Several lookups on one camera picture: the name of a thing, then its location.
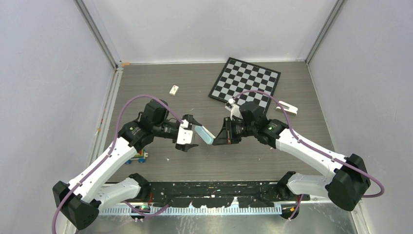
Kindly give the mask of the light blue white stapler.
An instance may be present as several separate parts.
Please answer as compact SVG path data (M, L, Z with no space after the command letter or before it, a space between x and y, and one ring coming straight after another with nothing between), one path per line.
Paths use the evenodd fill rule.
M205 126L196 125L195 132L208 145L212 145L215 135L212 134Z

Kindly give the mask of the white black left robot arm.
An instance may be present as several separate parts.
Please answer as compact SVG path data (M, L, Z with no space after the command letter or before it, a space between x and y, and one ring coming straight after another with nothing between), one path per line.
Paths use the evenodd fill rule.
M100 211L128 199L143 202L148 199L150 183L135 173L105 189L106 181L129 159L137 155L155 137L172 139L178 150L187 152L195 147L195 133L204 131L192 115L174 122L168 104L152 99L138 118L123 125L112 144L81 174L68 183L59 181L53 187L58 211L78 229L90 226Z

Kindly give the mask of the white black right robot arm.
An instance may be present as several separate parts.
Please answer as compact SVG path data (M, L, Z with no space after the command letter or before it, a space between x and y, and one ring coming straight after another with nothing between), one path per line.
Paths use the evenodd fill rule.
M344 156L300 136L286 123L268 119L263 108L254 102L231 104L238 116L225 117L212 145L238 144L252 136L259 143L295 156L316 169L320 175L287 172L280 180L278 194L284 200L295 195L329 198L339 208L352 211L371 186L364 160L356 155Z

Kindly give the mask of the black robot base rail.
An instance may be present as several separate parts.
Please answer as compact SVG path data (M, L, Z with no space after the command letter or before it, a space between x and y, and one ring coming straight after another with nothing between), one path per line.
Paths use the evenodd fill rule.
M265 208L275 202L294 204L298 200L299 195L273 181L168 181L151 182L138 197L127 201L159 208L227 208L233 202L240 208Z

